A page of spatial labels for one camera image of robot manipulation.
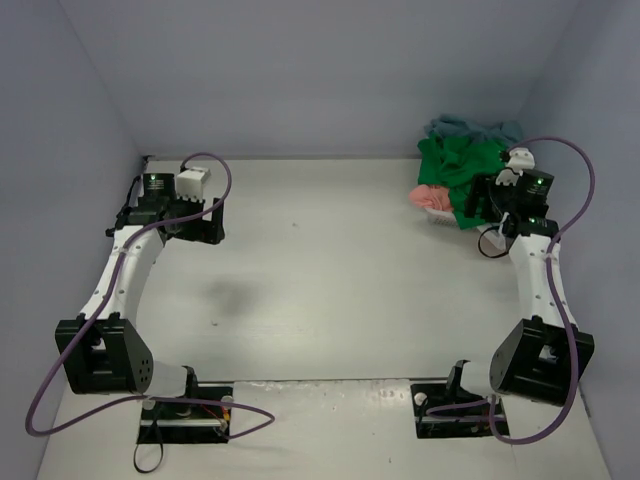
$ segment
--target wall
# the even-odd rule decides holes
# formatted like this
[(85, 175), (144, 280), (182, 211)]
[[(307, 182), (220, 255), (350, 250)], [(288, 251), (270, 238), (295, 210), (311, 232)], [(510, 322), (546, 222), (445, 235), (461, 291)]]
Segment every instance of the wall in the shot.
[(144, 153), (416, 154), (513, 117), (577, 0), (61, 0)]
[[(0, 2), (0, 465), (35, 478), (44, 439), (24, 431), (28, 402), (106, 261), (104, 228), (140, 168), (99, 76), (57, 2)], [(50, 426), (62, 376), (37, 425)]]
[[(563, 135), (592, 156), (591, 210), (563, 239), (563, 279), (596, 353), (583, 387), (614, 479), (638, 478), (638, 178), (640, 3), (584, 0), (520, 118), (530, 134)], [(557, 175), (552, 212), (566, 221), (584, 199), (586, 169), (563, 147), (536, 149)]]

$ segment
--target table surface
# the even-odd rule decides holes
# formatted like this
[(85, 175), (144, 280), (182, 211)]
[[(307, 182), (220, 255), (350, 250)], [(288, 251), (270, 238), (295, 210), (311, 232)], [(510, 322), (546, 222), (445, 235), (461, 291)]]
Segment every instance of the table surface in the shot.
[[(213, 197), (224, 186), (220, 168), (195, 163), (212, 169)], [(227, 239), (168, 242), (138, 330), (155, 358), (191, 365), (201, 380), (237, 381), (236, 401), (277, 421), (228, 445), (171, 445), (154, 478), (609, 478), (580, 398), (554, 435), (531, 446), (415, 437), (402, 379), (444, 377), (461, 358), (487, 361), (519, 320), (509, 260), (485, 259), (477, 232), (429, 225), (407, 201), (418, 165), (231, 162)], [(104, 401), (67, 389), (56, 423)], [(504, 402), (515, 437), (558, 413)], [(53, 436), (38, 478), (139, 478), (139, 412), (123, 404)], [(257, 421), (236, 411), (232, 430)], [(148, 466), (157, 451), (141, 456)]]

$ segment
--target cloth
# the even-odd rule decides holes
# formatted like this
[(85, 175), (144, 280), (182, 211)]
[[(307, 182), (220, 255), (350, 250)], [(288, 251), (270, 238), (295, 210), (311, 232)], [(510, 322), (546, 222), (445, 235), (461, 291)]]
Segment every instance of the cloth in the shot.
[(449, 200), (449, 189), (439, 185), (418, 185), (409, 193), (409, 200), (420, 208), (433, 208), (443, 212), (453, 212)]
[(432, 135), (418, 143), (422, 164), (418, 184), (440, 185), (449, 189), (453, 214), (461, 229), (485, 223), (464, 216), (464, 202), (471, 191), (471, 180), (477, 173), (494, 174), (504, 167), (500, 152), (505, 145), (496, 140), (474, 143), (471, 137), (442, 138)]
[(500, 122), (491, 127), (465, 120), (457, 115), (440, 115), (424, 127), (427, 137), (469, 137), (473, 143), (484, 143), (497, 140), (510, 147), (521, 142), (524, 137), (518, 122)]

